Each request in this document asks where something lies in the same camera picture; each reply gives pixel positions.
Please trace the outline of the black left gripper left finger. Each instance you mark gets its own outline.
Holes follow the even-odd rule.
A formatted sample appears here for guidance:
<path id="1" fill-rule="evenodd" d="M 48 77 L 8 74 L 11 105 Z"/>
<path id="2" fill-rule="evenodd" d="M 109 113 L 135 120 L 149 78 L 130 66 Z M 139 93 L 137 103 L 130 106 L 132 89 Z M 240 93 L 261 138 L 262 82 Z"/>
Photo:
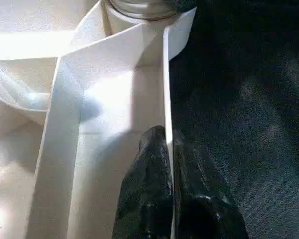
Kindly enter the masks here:
<path id="1" fill-rule="evenodd" d="M 173 182 L 165 129 L 145 131 L 121 183 L 113 237 L 168 239 L 173 219 Z"/>

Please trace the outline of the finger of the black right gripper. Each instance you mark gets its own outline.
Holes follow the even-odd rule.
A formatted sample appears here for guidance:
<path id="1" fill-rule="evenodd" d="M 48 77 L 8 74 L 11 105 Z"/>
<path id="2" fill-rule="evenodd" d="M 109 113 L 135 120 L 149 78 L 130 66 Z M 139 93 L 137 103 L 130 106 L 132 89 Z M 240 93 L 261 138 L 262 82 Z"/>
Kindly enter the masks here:
<path id="1" fill-rule="evenodd" d="M 205 0 L 164 0 L 169 7 L 171 7 L 176 12 L 186 12 L 195 7 L 204 6 L 207 1 Z"/>

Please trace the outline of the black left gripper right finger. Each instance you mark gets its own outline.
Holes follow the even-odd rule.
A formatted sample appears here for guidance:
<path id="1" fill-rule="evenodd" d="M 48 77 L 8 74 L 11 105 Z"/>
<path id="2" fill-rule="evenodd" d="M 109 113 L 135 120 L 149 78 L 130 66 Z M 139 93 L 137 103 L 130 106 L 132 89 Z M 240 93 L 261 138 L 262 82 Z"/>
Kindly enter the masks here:
<path id="1" fill-rule="evenodd" d="M 225 179 L 210 158 L 173 131 L 175 237 L 246 239 L 245 221 Z"/>

